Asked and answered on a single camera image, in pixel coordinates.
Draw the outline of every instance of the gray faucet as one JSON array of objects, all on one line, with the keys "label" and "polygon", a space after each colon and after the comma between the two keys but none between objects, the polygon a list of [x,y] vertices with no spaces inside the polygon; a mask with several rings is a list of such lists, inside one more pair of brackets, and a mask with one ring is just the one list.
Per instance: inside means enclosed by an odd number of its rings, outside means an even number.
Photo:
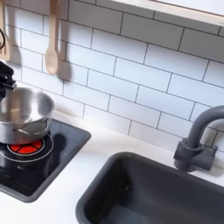
[{"label": "gray faucet", "polygon": [[174,164],[179,170],[193,172],[197,167],[211,170],[218,147],[214,146],[212,150],[205,150],[202,148],[200,139],[207,125],[219,119],[224,119],[224,106],[210,108],[195,120],[188,138],[178,143],[174,155]]}]

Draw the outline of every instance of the shelf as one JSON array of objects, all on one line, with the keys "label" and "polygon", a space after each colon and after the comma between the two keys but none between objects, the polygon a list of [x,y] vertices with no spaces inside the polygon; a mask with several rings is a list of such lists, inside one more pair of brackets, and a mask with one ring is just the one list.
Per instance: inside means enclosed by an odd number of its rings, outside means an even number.
[{"label": "shelf", "polygon": [[122,4],[135,5],[153,11],[161,11],[182,18],[195,19],[201,22],[224,26],[224,16],[204,12],[200,10],[192,10],[181,6],[168,3],[160,3],[151,0],[113,0]]}]

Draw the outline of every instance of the red burner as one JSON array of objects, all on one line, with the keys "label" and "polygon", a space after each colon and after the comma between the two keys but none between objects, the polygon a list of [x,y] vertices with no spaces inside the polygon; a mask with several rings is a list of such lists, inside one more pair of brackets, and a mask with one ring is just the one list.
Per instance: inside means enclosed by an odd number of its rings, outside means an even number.
[{"label": "red burner", "polygon": [[29,144],[11,144],[9,149],[20,155],[31,155],[34,152],[41,151],[43,148],[43,141],[38,140]]}]

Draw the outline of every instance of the faucet handle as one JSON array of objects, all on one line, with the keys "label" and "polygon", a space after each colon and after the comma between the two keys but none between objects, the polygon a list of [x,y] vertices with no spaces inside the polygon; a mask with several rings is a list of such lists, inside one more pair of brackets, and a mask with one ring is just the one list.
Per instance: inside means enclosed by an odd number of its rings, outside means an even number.
[{"label": "faucet handle", "polygon": [[191,164],[210,171],[214,164],[214,157],[218,149],[219,147],[215,145],[212,150],[203,150],[200,154],[191,159]]}]

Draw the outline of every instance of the countertop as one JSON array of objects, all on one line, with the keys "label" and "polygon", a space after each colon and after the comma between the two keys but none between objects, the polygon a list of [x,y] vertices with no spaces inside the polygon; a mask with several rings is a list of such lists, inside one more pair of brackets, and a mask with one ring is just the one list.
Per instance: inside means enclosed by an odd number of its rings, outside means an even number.
[{"label": "countertop", "polygon": [[[79,198],[108,158],[117,152],[135,152],[173,167],[173,151],[59,111],[54,111],[52,117],[88,130],[92,138],[35,202],[25,204],[0,192],[0,222],[3,224],[77,224],[75,207]],[[224,186],[224,171],[216,167],[209,173],[195,171],[192,175]]]}]

